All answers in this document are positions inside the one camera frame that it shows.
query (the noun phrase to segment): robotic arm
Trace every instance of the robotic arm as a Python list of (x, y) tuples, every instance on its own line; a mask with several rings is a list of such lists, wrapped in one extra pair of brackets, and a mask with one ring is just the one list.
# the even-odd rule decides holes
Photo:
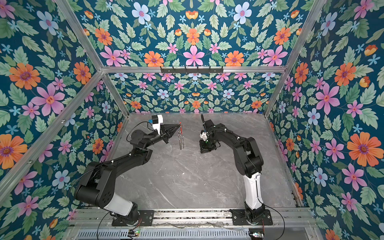
[(224, 142), (233, 149), (235, 165), (244, 177), (245, 183), (245, 217), (250, 224), (258, 223), (264, 212), (265, 206), (261, 197), (260, 176), (263, 158), (253, 137), (241, 137), (228, 130), (225, 125), (214, 124), (211, 120), (204, 121), (201, 115), (204, 130), (201, 131), (200, 152), (206, 153), (216, 150), (216, 143)]
[(147, 147), (161, 140), (168, 143), (168, 139), (181, 127), (181, 124), (161, 124), (161, 115), (152, 116), (152, 120), (153, 132), (146, 134), (142, 130), (135, 130), (132, 133), (131, 152), (109, 162), (88, 164), (74, 194), (77, 200), (114, 212), (117, 219), (127, 225), (138, 223), (137, 204), (114, 192), (116, 178), (147, 163), (152, 155), (152, 150)]

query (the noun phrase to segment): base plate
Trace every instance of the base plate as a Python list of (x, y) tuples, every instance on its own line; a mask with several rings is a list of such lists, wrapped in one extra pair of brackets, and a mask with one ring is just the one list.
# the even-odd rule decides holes
[[(153, 210), (139, 210), (139, 221), (140, 226), (152, 226), (153, 221), (153, 214), (155, 211)], [(114, 227), (126, 227), (127, 224), (124, 222), (117, 221), (116, 219), (113, 219), (112, 226)]]
[[(232, 213), (233, 225), (249, 225), (249, 222), (245, 218), (245, 209), (230, 209), (230, 212)], [(263, 221), (265, 226), (273, 225), (271, 212), (269, 210), (265, 210)], [(263, 221), (258, 222), (255, 226), (263, 226)]]

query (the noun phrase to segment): pink flower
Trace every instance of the pink flower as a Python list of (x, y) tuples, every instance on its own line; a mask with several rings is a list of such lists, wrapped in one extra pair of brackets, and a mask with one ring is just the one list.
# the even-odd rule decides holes
[(219, 49), (220, 47), (217, 45), (217, 43), (215, 43), (215, 45), (211, 44), (211, 48), (209, 50), (212, 51), (212, 54), (214, 54), (214, 53), (218, 53)]
[(283, 45), (280, 45), (279, 47), (276, 48), (276, 52), (273, 51), (272, 49), (268, 50), (268, 56), (269, 58), (265, 58), (263, 60), (263, 63), (269, 63), (268, 66), (274, 66), (275, 63), (276, 65), (281, 65), (283, 64), (283, 61), (280, 58), (285, 57), (288, 52), (281, 52), (283, 50)]
[(156, 77), (155, 77), (155, 73), (143, 73), (143, 74), (144, 74), (143, 78), (144, 78), (144, 79), (147, 79), (147, 78), (148, 78), (148, 80), (149, 80), (150, 82), (152, 82), (152, 79), (156, 79)]
[(52, 84), (56, 86), (56, 87), (55, 87), (56, 90), (59, 90), (59, 89), (60, 89), (60, 91), (63, 91), (64, 88), (67, 86), (67, 85), (65, 85), (65, 84), (63, 83), (63, 79), (62, 79), (62, 78), (61, 78), (61, 79), (55, 78), (55, 81), (52, 82)]
[(169, 44), (169, 46), (167, 47), (168, 48), (168, 50), (169, 50), (169, 53), (174, 53), (174, 54), (176, 54), (176, 51), (178, 51), (178, 49), (176, 48), (176, 44)]
[(97, 83), (97, 86), (96, 86), (96, 90), (99, 92), (100, 90), (103, 90), (103, 81), (100, 80), (98, 83)]
[(140, 82), (139, 82), (139, 87), (145, 90), (145, 89), (148, 87), (148, 85), (147, 85), (146, 82), (142, 82), (142, 81), (140, 81)]
[(341, 171), (346, 175), (347, 177), (344, 178), (344, 183), (350, 184), (352, 182), (352, 187), (355, 191), (359, 190), (359, 185), (362, 187), (366, 187), (367, 183), (361, 179), (364, 175), (364, 171), (362, 169), (358, 169), (355, 171), (355, 167), (352, 164), (348, 165), (348, 169), (342, 169)]
[(210, 90), (217, 88), (216, 83), (213, 83), (212, 81), (208, 83), (207, 86), (208, 86), (208, 89)]
[(14, 7), (7, 5), (7, 0), (0, 0), (0, 17), (5, 18), (8, 15), (8, 17), (15, 19), (15, 16), (11, 13), (14, 11)]
[(357, 6), (354, 10), (356, 13), (354, 20), (358, 19), (359, 16), (364, 18), (367, 14), (367, 11), (375, 6), (375, 3), (373, 3), (372, 0), (361, 0), (360, 4), (361, 6)]
[(91, 102), (93, 102), (93, 96), (94, 96), (95, 94), (93, 93), (93, 92), (90, 92), (89, 94), (88, 94), (88, 96), (86, 96), (85, 97), (85, 102), (87, 103), (88, 101), (91, 101)]
[(167, 80), (167, 82), (170, 82), (171, 79), (174, 79), (175, 76), (172, 76), (172, 73), (160, 73), (161, 80)]
[(300, 97), (302, 95), (303, 95), (303, 93), (301, 93), (301, 87), (299, 87), (299, 88), (295, 87), (295, 91), (292, 93), (293, 101), (299, 102), (300, 101)]
[(292, 172), (296, 172), (296, 169), (297, 169), (297, 166), (295, 165), (295, 163), (291, 163), (291, 169), (292, 169)]
[(36, 175), (37, 175), (36, 171), (30, 172), (27, 175), (25, 175), (25, 177), (23, 177), (20, 180), (20, 182), (18, 183), (18, 185), (16, 186), (15, 194), (19, 195), (23, 191), (24, 186), (25, 187), (33, 187), (33, 181), (30, 179), (36, 177)]
[(89, 118), (93, 117), (95, 114), (94, 114), (94, 109), (92, 109), (92, 107), (87, 107), (85, 108), (87, 110), (87, 112), (85, 113), (85, 115), (87, 115)]
[(112, 53), (112, 50), (107, 46), (104, 46), (104, 50), (106, 51), (106, 53), (101, 52), (100, 55), (104, 58), (108, 58), (107, 60), (108, 66), (112, 66), (114, 64), (115, 66), (120, 67), (121, 66), (120, 63), (126, 63), (124, 59), (119, 58), (120, 57), (119, 50), (114, 50)]
[(53, 148), (53, 144), (48, 144), (47, 148), (45, 151), (39, 156), (39, 162), (43, 162), (45, 157), (52, 157), (52, 152), (49, 151)]
[(127, 52), (127, 50), (120, 50), (120, 57), (124, 57), (125, 60), (131, 59), (131, 53)]
[(288, 92), (291, 90), (291, 87), (293, 87), (293, 77), (288, 77), (287, 80), (285, 80), (285, 90), (288, 90)]
[(321, 77), (320, 79), (316, 80), (316, 84), (314, 85), (316, 87), (316, 90), (323, 89), (323, 85), (325, 84), (324, 78)]
[(341, 200), (341, 203), (347, 206), (348, 211), (351, 211), (351, 209), (354, 211), (358, 210), (358, 208), (355, 206), (358, 201), (354, 198), (351, 199), (351, 194), (349, 192), (347, 192), (347, 195), (342, 193), (341, 197), (344, 198)]
[(349, 108), (347, 110), (347, 113), (348, 114), (352, 114), (352, 117), (355, 118), (356, 117), (356, 113), (357, 114), (362, 114), (362, 111), (360, 110), (360, 108), (362, 108), (363, 104), (362, 103), (359, 103), (355, 100), (353, 101), (353, 104), (348, 104), (347, 107)]
[(245, 89), (247, 89), (247, 88), (251, 88), (251, 87), (252, 87), (252, 84), (253, 84), (253, 83), (251, 83), (251, 80), (249, 80), (248, 82), (245, 82), (245, 83), (244, 83), (244, 87), (245, 87)]
[(34, 119), (35, 115), (40, 115), (40, 112), (37, 111), (39, 106), (33, 106), (33, 103), (31, 102), (28, 103), (28, 106), (24, 105), (22, 108), (25, 110), (25, 112), (23, 112), (24, 116), (29, 115), (30, 118)]
[(216, 76), (216, 79), (220, 79), (220, 82), (222, 83), (224, 80), (228, 80), (230, 73), (222, 73), (220, 75)]
[(73, 209), (72, 211), (69, 211), (68, 212), (68, 217), (67, 217), (67, 220), (71, 220), (72, 218), (74, 218), (76, 216), (76, 209)]
[(316, 141), (316, 140), (312, 140), (313, 143), (311, 143), (311, 147), (312, 147), (312, 152), (315, 152), (316, 154), (319, 153), (319, 150), (321, 150), (321, 147), (319, 146), (320, 145), (320, 141)]
[(215, 2), (216, 5), (219, 5), (220, 0), (209, 0), (211, 3)]
[(292, 109), (292, 115), (297, 118), (297, 116), (299, 115), (299, 108), (297, 108), (296, 106)]
[(193, 64), (193, 66), (196, 66), (196, 64), (197, 65), (203, 65), (203, 61), (200, 58), (204, 57), (205, 53), (197, 52), (197, 47), (195, 45), (192, 45), (192, 47), (190, 48), (190, 51), (191, 51), (191, 53), (188, 53), (188, 52), (183, 53), (184, 57), (189, 58), (185, 62), (185, 64), (187, 66), (192, 65), (192, 64)]
[(280, 146), (280, 151), (281, 151), (281, 153), (283, 154), (284, 160), (285, 160), (286, 162), (288, 162), (288, 157), (287, 157), (288, 149), (284, 149), (283, 144), (280, 144), (280, 143), (279, 143), (279, 146)]
[(173, 0), (163, 0), (163, 4), (166, 6), (168, 2), (173, 2)]
[(339, 92), (339, 86), (333, 87), (331, 90), (329, 90), (329, 84), (325, 83), (323, 86), (323, 93), (317, 92), (316, 93), (316, 98), (321, 100), (320, 102), (317, 103), (316, 109), (322, 109), (324, 106), (324, 113), (326, 115), (329, 114), (331, 111), (331, 104), (332, 106), (336, 107), (340, 105), (340, 102), (337, 98), (333, 98), (337, 93)]
[(241, 81), (243, 78), (247, 78), (245, 73), (236, 73), (235, 78), (238, 78)]
[(184, 84), (180, 83), (180, 81), (175, 83), (175, 89), (177, 89), (177, 90), (184, 89), (183, 86), (184, 86)]
[(331, 143), (332, 143), (332, 145), (329, 142), (325, 143), (325, 146), (328, 149), (330, 149), (330, 150), (327, 150), (327, 152), (325, 154), (327, 156), (332, 155), (333, 162), (337, 162), (337, 157), (339, 157), (340, 159), (344, 159), (344, 154), (342, 154), (340, 152), (341, 150), (344, 149), (344, 145), (341, 143), (336, 145), (336, 139), (332, 139)]
[(55, 86), (52, 83), (48, 84), (48, 92), (46, 92), (44, 88), (41, 87), (37, 87), (36, 89), (37, 92), (42, 96), (42, 98), (34, 97), (32, 98), (31, 103), (39, 106), (44, 104), (44, 107), (41, 109), (43, 116), (49, 115), (51, 113), (51, 108), (56, 114), (59, 114), (64, 109), (64, 105), (59, 102), (59, 100), (63, 100), (65, 94), (55, 94)]
[(268, 52), (267, 50), (262, 49), (260, 52), (257, 53), (257, 55), (258, 55), (257, 58), (264, 59), (264, 57), (266, 57), (268, 55), (267, 52)]
[(72, 146), (72, 144), (69, 144), (68, 141), (65, 141), (65, 142), (61, 142), (60, 143), (60, 146), (59, 147), (59, 151), (61, 151), (61, 154), (65, 154), (66, 152), (70, 152), (70, 147)]
[(32, 209), (38, 208), (39, 204), (35, 203), (39, 197), (34, 197), (32, 199), (31, 195), (27, 196), (25, 202), (19, 203), (17, 206), (20, 208), (18, 216), (20, 217), (25, 213), (26, 216), (31, 215)]
[(100, 158), (100, 162), (104, 162), (104, 161), (107, 159), (110, 149), (111, 149), (111, 145), (108, 144), (108, 145), (107, 145), (107, 148), (102, 150), (102, 153), (103, 153), (104, 155), (101, 156), (101, 158)]

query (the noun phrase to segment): orange flower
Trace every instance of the orange flower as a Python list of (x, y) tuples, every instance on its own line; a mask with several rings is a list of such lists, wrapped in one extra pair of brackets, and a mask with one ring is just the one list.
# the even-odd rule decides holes
[(340, 240), (339, 236), (335, 234), (333, 230), (327, 229), (325, 232), (325, 238), (327, 240)]
[(290, 138), (287, 139), (285, 145), (286, 145), (288, 151), (290, 151), (290, 152), (291, 152), (291, 151), (293, 150), (293, 148), (295, 147), (295, 143), (294, 143), (293, 140), (290, 139)]
[(161, 58), (159, 53), (155, 53), (153, 51), (149, 51), (144, 55), (144, 62), (148, 64), (148, 67), (162, 67), (164, 66), (164, 59)]
[(378, 48), (376, 47), (376, 45), (368, 45), (366, 48), (365, 48), (365, 51), (364, 51), (364, 54), (366, 56), (369, 56), (369, 55), (372, 55), (376, 52)]
[(384, 150), (377, 148), (381, 145), (377, 137), (370, 139), (369, 133), (361, 132), (360, 137), (355, 133), (351, 140), (352, 142), (347, 143), (347, 148), (351, 150), (349, 156), (352, 160), (358, 159), (358, 164), (363, 167), (367, 166), (367, 161), (371, 167), (379, 164), (377, 158), (383, 158)]
[(239, 51), (233, 51), (233, 53), (228, 53), (228, 57), (225, 58), (227, 67), (240, 67), (244, 62), (244, 55), (239, 53)]
[(85, 85), (91, 78), (89, 67), (86, 66), (83, 62), (75, 63), (74, 66), (76, 68), (73, 69), (73, 73), (76, 74), (77, 81)]
[(132, 101), (132, 102), (131, 102), (131, 106), (132, 106), (134, 109), (140, 109), (140, 108), (141, 108), (141, 103), (138, 103), (137, 101)]
[(369, 87), (370, 83), (371, 81), (369, 80), (368, 76), (363, 77), (362, 79), (360, 79), (360, 82), (359, 82), (360, 86), (362, 86), (363, 88)]
[(25, 87), (25, 89), (31, 90), (40, 82), (40, 78), (37, 77), (40, 73), (28, 63), (26, 66), (23, 63), (18, 63), (17, 68), (11, 67), (9, 71), (12, 73), (9, 78), (12, 82), (16, 82), (15, 85), (19, 88)]
[(275, 44), (283, 45), (286, 41), (288, 41), (288, 38), (291, 36), (291, 29), (290, 28), (282, 28), (281, 30), (277, 31), (276, 36), (273, 38), (275, 41)]
[(56, 236), (49, 235), (45, 240), (56, 240)]
[(111, 34), (108, 31), (105, 31), (103, 28), (96, 28), (95, 30), (95, 36), (97, 37), (97, 40), (101, 42), (102, 44), (108, 46), (112, 44), (112, 37)]
[(187, 41), (192, 45), (196, 45), (196, 43), (200, 41), (199, 37), (200, 37), (200, 34), (197, 32), (195, 28), (191, 28), (189, 30), (189, 33), (187, 33)]
[(349, 84), (349, 81), (352, 81), (352, 79), (355, 77), (356, 67), (352, 66), (353, 63), (348, 63), (345, 65), (340, 66), (340, 69), (337, 69), (336, 71), (336, 77), (335, 82), (337, 82), (337, 85), (341, 86), (347, 86)]
[(255, 101), (252, 103), (252, 108), (259, 108), (263, 105), (263, 103), (261, 101)]
[(93, 13), (91, 13), (90, 11), (84, 11), (84, 14), (89, 18), (89, 19), (93, 19)]
[(176, 29), (175, 35), (176, 36), (181, 36), (181, 29)]
[(194, 107), (194, 108), (196, 108), (196, 109), (198, 109), (198, 108), (200, 107), (200, 105), (201, 105), (201, 103), (200, 103), (199, 101), (194, 101), (194, 102), (192, 103), (192, 107)]
[(297, 15), (299, 15), (299, 10), (295, 10), (295, 11), (293, 11), (292, 13), (291, 13), (291, 18), (295, 18), (295, 17), (297, 17)]
[(21, 153), (27, 151), (27, 145), (22, 144), (23, 142), (24, 139), (19, 136), (12, 139), (11, 134), (0, 135), (0, 164), (3, 169), (13, 167), (13, 162), (18, 162), (23, 156)]
[(95, 143), (92, 145), (92, 147), (93, 147), (92, 151), (93, 151), (95, 154), (99, 154), (99, 153), (101, 153), (101, 150), (102, 150), (103, 147), (104, 147), (104, 143), (103, 143), (103, 142), (104, 142), (104, 141), (101, 140), (101, 138), (95, 140)]
[(49, 227), (50, 227), (50, 228), (54, 228), (54, 227), (56, 227), (57, 221), (58, 221), (58, 219), (55, 218), (55, 219), (49, 224)]
[(121, 127), (122, 127), (122, 122), (120, 122), (120, 123), (118, 124), (118, 132), (120, 132)]
[(197, 19), (197, 16), (199, 15), (199, 12), (197, 11), (186, 11), (185, 15), (187, 16), (187, 19)]
[(298, 84), (302, 84), (307, 79), (308, 74), (308, 64), (307, 63), (301, 63), (300, 66), (296, 68), (295, 73), (295, 82)]
[(297, 191), (299, 192), (300, 198), (303, 200), (304, 199), (303, 190), (301, 189), (301, 187), (299, 187), (299, 184), (297, 182), (295, 182), (295, 186), (296, 186)]
[(204, 35), (205, 35), (205, 36), (209, 36), (209, 35), (211, 35), (211, 34), (212, 34), (212, 33), (211, 33), (211, 31), (210, 31), (209, 29), (206, 28), (206, 29), (204, 30)]

